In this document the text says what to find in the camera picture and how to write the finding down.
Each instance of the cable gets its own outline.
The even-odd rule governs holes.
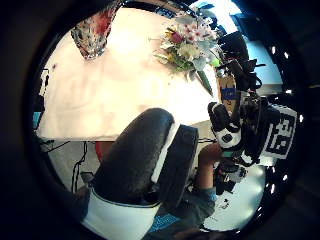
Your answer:
[[[46,151],[45,153],[52,152],[52,151],[54,151],[54,150],[56,150],[56,149],[58,149],[58,148],[60,148],[60,147],[62,147],[62,146],[64,146],[64,145],[66,145],[66,144],[69,143],[69,142],[70,142],[70,141],[67,141],[67,142],[65,142],[65,143],[63,143],[63,144],[60,144],[60,145],[58,145],[58,146],[56,146],[56,147],[53,147],[53,148],[51,148],[50,150]]]
[[[71,179],[71,192],[75,193],[78,191],[78,179],[80,174],[80,165],[86,160],[86,155],[88,151],[87,142],[83,142],[83,155],[81,159],[75,163],[72,170],[72,179]]]

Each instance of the green leaves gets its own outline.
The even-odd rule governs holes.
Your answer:
[[[197,71],[202,71],[206,65],[206,60],[203,57],[199,57],[193,59],[192,63]]]
[[[209,83],[209,80],[205,74],[204,71],[197,71],[200,79],[201,79],[201,84],[202,86],[204,86],[204,88],[208,91],[208,93],[212,96],[212,88],[211,88],[211,85]]]

